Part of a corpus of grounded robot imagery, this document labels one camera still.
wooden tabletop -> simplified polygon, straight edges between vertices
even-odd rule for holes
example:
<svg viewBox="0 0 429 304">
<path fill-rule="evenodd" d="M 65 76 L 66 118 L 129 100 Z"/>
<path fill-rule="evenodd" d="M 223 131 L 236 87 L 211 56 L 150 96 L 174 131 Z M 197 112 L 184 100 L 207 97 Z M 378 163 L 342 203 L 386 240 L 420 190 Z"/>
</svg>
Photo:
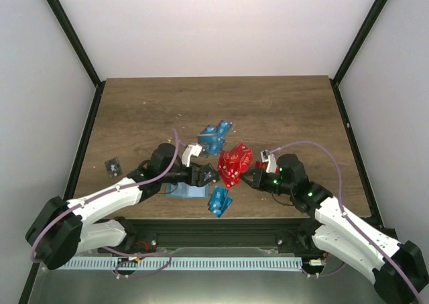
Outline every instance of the wooden tabletop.
<svg viewBox="0 0 429 304">
<path fill-rule="evenodd" d="M 285 143 L 311 140 L 325 146 L 337 159 L 343 175 L 346 207 L 369 216 L 351 148 L 327 76 L 262 76 L 218 78 L 108 79 L 84 158 L 75 197 L 114 184 L 105 161 L 117 157 L 124 175 L 149 159 L 163 142 L 174 143 L 177 129 L 185 143 L 220 120 L 233 122 L 225 137 L 225 150 L 244 143 L 260 151 Z M 310 179 L 337 195 L 338 178 L 328 155 L 317 147 L 301 145 L 280 152 L 296 153 Z M 198 158 L 212 163 L 218 158 Z M 223 182 L 217 185 L 225 187 Z M 293 207 L 274 202 L 271 194 L 245 183 L 231 188 L 233 203 L 223 218 L 279 218 L 305 216 Z M 277 197 L 288 202 L 286 196 Z M 114 216 L 128 218 L 215 218 L 207 210 L 208 198 L 172 198 L 158 194 Z"/>
</svg>

black frame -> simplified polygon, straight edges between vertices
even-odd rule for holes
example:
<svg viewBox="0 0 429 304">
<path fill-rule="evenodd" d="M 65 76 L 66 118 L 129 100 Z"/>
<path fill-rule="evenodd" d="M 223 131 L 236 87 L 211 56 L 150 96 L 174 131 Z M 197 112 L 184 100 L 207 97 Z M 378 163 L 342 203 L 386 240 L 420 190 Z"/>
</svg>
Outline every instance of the black frame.
<svg viewBox="0 0 429 304">
<path fill-rule="evenodd" d="M 93 129 L 95 117 L 101 101 L 101 95 L 105 87 L 105 81 L 101 81 L 86 51 L 81 44 L 67 14 L 62 8 L 59 0 L 46 0 L 61 25 L 64 33 L 74 48 L 82 65 L 88 73 L 95 86 L 95 95 L 91 104 L 84 131 L 78 146 L 78 151 L 73 163 L 72 171 L 66 186 L 64 199 L 73 197 L 80 170 L 88 147 L 91 131 Z M 351 150 L 355 158 L 355 163 L 361 178 L 363 189 L 368 201 L 371 216 L 364 218 L 368 223 L 382 229 L 388 235 L 394 236 L 394 230 L 385 229 L 381 219 L 380 211 L 369 183 L 369 178 L 363 164 L 359 148 L 353 134 L 353 129 L 347 116 L 346 108 L 341 98 L 339 84 L 343 80 L 347 70 L 350 68 L 355 56 L 360 50 L 363 42 L 368 36 L 371 28 L 381 13 L 387 0 L 375 0 L 370 8 L 360 30 L 353 40 L 349 51 L 341 63 L 335 77 L 330 79 L 332 91 L 338 105 L 341 118 L 349 139 Z M 132 220 L 137 231 L 142 235 L 155 236 L 157 246 L 163 247 L 225 247 L 225 246 L 246 246 L 246 247 L 278 247 L 279 252 L 293 252 L 296 256 L 311 256 L 312 253 L 302 250 L 296 244 L 278 245 L 278 240 L 288 238 L 290 232 L 295 232 L 305 218 L 281 218 L 281 219 L 224 219 L 224 220 Z M 19 300 L 26 304 L 29 301 L 34 281 L 39 269 L 39 264 L 33 264 L 23 293 Z"/>
</svg>

robotic arm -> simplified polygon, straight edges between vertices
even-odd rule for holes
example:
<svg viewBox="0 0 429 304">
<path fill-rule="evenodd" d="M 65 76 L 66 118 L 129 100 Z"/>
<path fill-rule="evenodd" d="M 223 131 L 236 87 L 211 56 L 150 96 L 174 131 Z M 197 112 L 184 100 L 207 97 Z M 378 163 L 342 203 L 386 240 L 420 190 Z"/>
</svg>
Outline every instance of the robotic arm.
<svg viewBox="0 0 429 304">
<path fill-rule="evenodd" d="M 36 248 L 38 258 L 44 262 L 48 269 L 57 269 L 75 254 L 94 248 L 119 246 L 121 250 L 129 250 L 134 245 L 136 238 L 136 231 L 133 226 L 124 218 L 100 222 L 103 218 L 121 208 L 138 204 L 152 197 L 161 190 L 163 183 L 183 182 L 188 185 L 203 187 L 219 181 L 219 173 L 211 164 L 198 165 L 190 162 L 187 151 L 178 161 L 178 164 L 173 164 L 165 176 L 147 185 L 120 189 L 122 186 L 155 178 L 165 171 L 172 162 L 175 146 L 162 143 L 152 153 L 150 160 L 143 161 L 137 169 L 111 187 L 67 202 L 60 197 L 52 198 L 46 203 L 28 230 L 25 239 L 33 245 L 36 238 L 50 222 L 60 214 L 70 211 L 71 208 L 76 208 L 55 224 L 42 237 Z M 86 200 L 99 194 L 105 195 L 91 203 L 85 203 Z"/>
<path fill-rule="evenodd" d="M 346 220 L 339 201 L 326 188 L 310 181 L 304 165 L 296 155 L 278 158 L 280 173 L 268 168 L 253 169 L 241 179 L 253 189 L 273 194 L 288 194 L 297 210 L 309 215 L 299 229 L 298 240 L 308 250 L 328 252 L 364 275 L 386 303 L 410 303 L 414 295 L 403 278 L 383 255 Z M 386 236 L 364 220 L 344 209 L 348 217 L 396 263 L 420 292 L 429 275 L 420 249 L 408 241 L 405 244 Z"/>
</svg>

white wall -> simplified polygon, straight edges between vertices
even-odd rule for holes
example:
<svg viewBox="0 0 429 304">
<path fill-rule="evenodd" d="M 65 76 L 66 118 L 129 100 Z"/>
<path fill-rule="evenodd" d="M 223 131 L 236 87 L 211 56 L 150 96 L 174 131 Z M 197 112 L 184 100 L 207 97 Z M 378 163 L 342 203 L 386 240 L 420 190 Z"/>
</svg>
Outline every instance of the white wall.
<svg viewBox="0 0 429 304">
<path fill-rule="evenodd" d="M 0 298 L 18 303 L 24 235 L 62 195 L 94 86 L 45 0 L 0 0 Z"/>
<path fill-rule="evenodd" d="M 61 0 L 108 77 L 334 76 L 374 0 Z"/>
<path fill-rule="evenodd" d="M 428 0 L 389 0 L 341 93 L 386 225 L 429 267 L 428 13 Z"/>
</svg>

brown wood surface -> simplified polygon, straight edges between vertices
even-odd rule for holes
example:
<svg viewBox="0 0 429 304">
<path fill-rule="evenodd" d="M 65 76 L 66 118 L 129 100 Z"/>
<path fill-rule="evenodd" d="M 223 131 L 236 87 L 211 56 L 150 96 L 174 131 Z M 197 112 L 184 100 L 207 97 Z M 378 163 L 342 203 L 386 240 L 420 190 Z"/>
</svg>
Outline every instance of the brown wood surface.
<svg viewBox="0 0 429 304">
<path fill-rule="evenodd" d="M 341 117 L 326 76 L 268 76 L 220 78 L 108 79 L 84 158 L 75 197 L 114 184 L 104 162 L 119 158 L 123 173 L 149 159 L 162 142 L 172 140 L 172 129 L 185 143 L 221 120 L 233 122 L 226 136 L 229 150 L 243 142 L 260 151 L 298 140 L 324 145 L 338 160 L 343 174 L 346 207 L 367 216 L 369 207 Z M 303 161 L 310 179 L 336 194 L 338 179 L 332 161 L 317 147 L 292 147 Z M 198 158 L 197 163 L 217 157 Z M 293 207 L 275 203 L 271 194 L 244 183 L 230 189 L 233 203 L 223 218 L 278 218 L 305 216 Z M 285 196 L 278 196 L 288 202 Z M 158 194 L 114 215 L 128 218 L 214 218 L 206 198 L 182 199 Z"/>
</svg>

